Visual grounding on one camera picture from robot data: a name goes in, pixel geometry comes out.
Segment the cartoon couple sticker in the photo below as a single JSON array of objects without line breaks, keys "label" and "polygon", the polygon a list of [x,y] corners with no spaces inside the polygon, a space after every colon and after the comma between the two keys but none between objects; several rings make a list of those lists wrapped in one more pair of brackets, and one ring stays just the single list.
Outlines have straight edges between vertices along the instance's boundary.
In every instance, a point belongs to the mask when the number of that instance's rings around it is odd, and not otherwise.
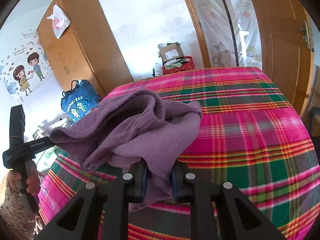
[{"label": "cartoon couple sticker", "polygon": [[[37,76],[40,78],[40,81],[42,81],[44,79],[44,76],[41,72],[40,65],[38,64],[39,63],[39,54],[36,52],[30,54],[27,61],[28,61],[28,64],[33,67],[33,71],[34,71],[33,74],[36,73]],[[13,71],[13,78],[16,81],[19,81],[20,91],[21,92],[25,91],[26,96],[28,96],[27,90],[29,90],[30,93],[32,92],[30,89],[30,84],[29,84],[28,80],[33,78],[33,74],[31,75],[30,78],[27,78],[26,71],[25,71],[23,65],[17,66],[15,68],[15,70]]]}]

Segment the red container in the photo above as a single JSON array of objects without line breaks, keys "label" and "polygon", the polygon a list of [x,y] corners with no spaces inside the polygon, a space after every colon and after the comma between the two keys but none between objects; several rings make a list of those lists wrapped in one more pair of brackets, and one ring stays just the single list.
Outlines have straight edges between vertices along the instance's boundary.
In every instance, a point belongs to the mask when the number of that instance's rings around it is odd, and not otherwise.
[{"label": "red container", "polygon": [[163,74],[166,75],[166,74],[178,73],[178,72],[183,72],[186,70],[195,69],[195,64],[193,63],[192,57],[186,56],[185,58],[189,58],[190,61],[183,64],[181,67],[175,67],[175,68],[169,69],[169,70],[166,70],[165,67],[162,67]]}]

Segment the wooden furniture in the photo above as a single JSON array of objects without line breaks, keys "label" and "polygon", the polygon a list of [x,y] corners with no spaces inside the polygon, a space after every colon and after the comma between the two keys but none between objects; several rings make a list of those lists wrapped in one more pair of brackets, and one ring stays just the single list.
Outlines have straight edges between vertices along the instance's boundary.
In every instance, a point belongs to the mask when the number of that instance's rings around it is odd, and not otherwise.
[{"label": "wooden furniture", "polygon": [[252,0],[252,3],[260,29],[262,70],[297,113],[303,113],[314,68],[308,13],[298,0]]},{"label": "wooden furniture", "polygon": [[[55,3],[71,21],[59,39],[52,20],[46,19]],[[72,80],[88,79],[103,98],[115,87],[133,81],[99,0],[53,0],[37,31],[63,90],[70,90]]]}]

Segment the human hand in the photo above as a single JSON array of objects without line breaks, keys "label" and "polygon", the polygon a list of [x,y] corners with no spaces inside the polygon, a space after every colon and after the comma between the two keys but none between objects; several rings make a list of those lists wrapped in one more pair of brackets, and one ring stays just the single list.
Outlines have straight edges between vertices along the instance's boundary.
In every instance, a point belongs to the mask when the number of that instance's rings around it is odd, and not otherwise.
[{"label": "human hand", "polygon": [[[40,173],[39,171],[34,171],[28,178],[27,178],[27,192],[30,193],[33,196],[36,196],[39,194],[40,192],[40,179],[39,179],[39,175],[41,177],[44,177],[44,175],[42,173]],[[11,189],[14,192],[19,192],[18,188],[17,188],[17,182],[21,180],[21,174],[17,171],[9,171],[8,173],[8,182],[9,185],[11,187]]]}]

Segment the sleeve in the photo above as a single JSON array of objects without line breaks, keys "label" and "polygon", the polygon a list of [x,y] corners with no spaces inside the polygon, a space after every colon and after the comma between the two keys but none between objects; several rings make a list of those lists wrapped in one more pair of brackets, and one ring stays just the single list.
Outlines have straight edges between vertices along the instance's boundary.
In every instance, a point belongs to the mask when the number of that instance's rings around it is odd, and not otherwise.
[{"label": "sleeve", "polygon": [[36,226],[36,216],[27,215],[21,198],[7,180],[5,198],[0,206],[0,215],[16,240],[31,240]]}]

